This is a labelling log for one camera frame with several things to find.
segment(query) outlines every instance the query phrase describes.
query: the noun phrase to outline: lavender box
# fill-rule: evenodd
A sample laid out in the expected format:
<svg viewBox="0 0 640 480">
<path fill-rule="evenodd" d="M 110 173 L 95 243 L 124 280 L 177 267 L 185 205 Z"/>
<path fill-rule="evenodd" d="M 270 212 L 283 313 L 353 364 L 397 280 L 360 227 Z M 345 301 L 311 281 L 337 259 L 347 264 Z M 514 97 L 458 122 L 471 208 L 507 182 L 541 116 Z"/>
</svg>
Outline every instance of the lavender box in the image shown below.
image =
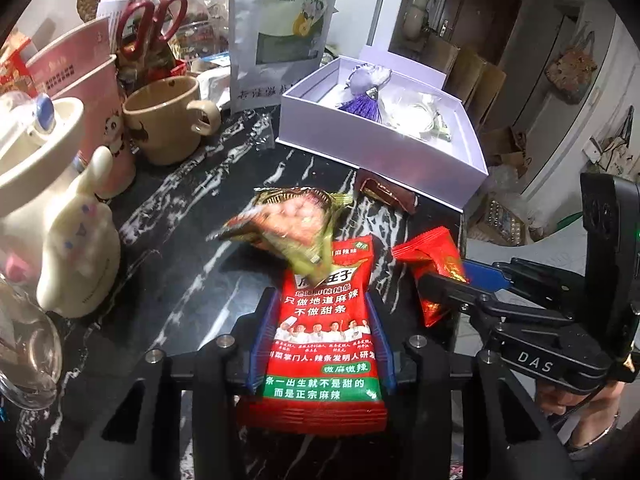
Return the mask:
<svg viewBox="0 0 640 480">
<path fill-rule="evenodd" d="M 369 49 L 362 54 L 366 61 L 393 71 L 387 87 L 399 86 L 439 97 L 438 111 L 449 125 L 452 141 L 427 142 L 338 110 L 345 81 L 363 63 L 340 56 L 282 95 L 277 142 L 353 168 L 365 168 L 462 211 L 487 176 L 478 138 L 462 102 L 428 84 L 441 86 L 444 81 L 433 69 L 424 70 L 424 65 L 388 52 Z M 409 71 L 427 81 L 404 75 Z"/>
</svg>

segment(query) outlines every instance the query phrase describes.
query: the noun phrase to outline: scissors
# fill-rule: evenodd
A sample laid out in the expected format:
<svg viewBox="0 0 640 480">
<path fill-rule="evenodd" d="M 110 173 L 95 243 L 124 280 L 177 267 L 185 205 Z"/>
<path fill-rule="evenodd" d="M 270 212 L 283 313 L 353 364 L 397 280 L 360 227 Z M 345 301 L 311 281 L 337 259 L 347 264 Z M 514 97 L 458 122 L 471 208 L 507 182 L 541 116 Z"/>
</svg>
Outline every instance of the scissors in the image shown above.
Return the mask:
<svg viewBox="0 0 640 480">
<path fill-rule="evenodd" d="M 169 30 L 162 34 L 162 25 L 166 18 L 166 14 L 169 10 L 169 5 L 173 2 L 180 1 L 180 10 L 178 15 L 174 17 Z M 133 45 L 125 45 L 122 43 L 122 33 L 127 21 L 131 15 L 138 9 L 144 9 L 142 19 L 138 25 L 138 32 L 136 34 L 136 40 Z M 118 22 L 118 28 L 116 29 L 116 44 L 120 48 L 121 54 L 130 61 L 139 59 L 147 49 L 158 48 L 163 44 L 166 44 L 171 37 L 175 34 L 176 30 L 182 24 L 182 20 L 187 14 L 187 0 L 160 0 L 158 7 L 148 0 L 141 0 L 129 4 L 129 7 L 124 11 L 120 21 Z"/>
</svg>

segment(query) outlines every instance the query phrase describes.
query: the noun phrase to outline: clear glass cup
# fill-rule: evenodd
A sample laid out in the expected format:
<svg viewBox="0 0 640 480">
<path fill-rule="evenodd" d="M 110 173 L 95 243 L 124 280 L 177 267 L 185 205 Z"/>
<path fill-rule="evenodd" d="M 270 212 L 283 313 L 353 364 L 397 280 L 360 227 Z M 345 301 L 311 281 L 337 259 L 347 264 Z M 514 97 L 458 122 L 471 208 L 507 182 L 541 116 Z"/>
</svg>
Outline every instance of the clear glass cup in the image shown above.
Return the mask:
<svg viewBox="0 0 640 480">
<path fill-rule="evenodd" d="M 42 410 L 56 398 L 61 370 L 58 330 L 0 277 L 0 393 L 20 408 Z"/>
</svg>

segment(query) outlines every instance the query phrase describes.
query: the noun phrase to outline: beige mug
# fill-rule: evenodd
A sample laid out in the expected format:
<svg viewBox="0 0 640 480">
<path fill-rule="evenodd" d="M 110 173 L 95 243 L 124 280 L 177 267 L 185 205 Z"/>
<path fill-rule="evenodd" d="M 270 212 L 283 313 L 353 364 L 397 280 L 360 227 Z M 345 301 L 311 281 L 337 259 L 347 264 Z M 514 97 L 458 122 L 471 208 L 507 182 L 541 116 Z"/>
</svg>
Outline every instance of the beige mug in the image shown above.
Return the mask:
<svg viewBox="0 0 640 480">
<path fill-rule="evenodd" d="M 221 124 L 220 110 L 212 101 L 200 100 L 198 80 L 190 76 L 142 87 L 127 98 L 122 111 L 133 141 L 158 166 L 184 160 L 196 150 L 200 136 L 215 133 Z"/>
</svg>

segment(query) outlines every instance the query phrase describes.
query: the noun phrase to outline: hanging bag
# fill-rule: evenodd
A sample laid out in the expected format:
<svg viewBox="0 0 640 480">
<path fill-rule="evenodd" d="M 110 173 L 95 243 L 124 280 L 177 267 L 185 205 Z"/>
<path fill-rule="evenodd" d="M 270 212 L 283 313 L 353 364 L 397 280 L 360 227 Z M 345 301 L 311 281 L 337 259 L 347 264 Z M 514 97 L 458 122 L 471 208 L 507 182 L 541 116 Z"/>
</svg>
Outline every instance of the hanging bag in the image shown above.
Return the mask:
<svg viewBox="0 0 640 480">
<path fill-rule="evenodd" d="M 575 38 L 574 45 L 565 50 L 546 67 L 545 75 L 559 97 L 569 104 L 578 104 L 591 85 L 591 77 L 598 65 L 593 60 L 595 33 L 583 38 L 586 25 Z"/>
</svg>

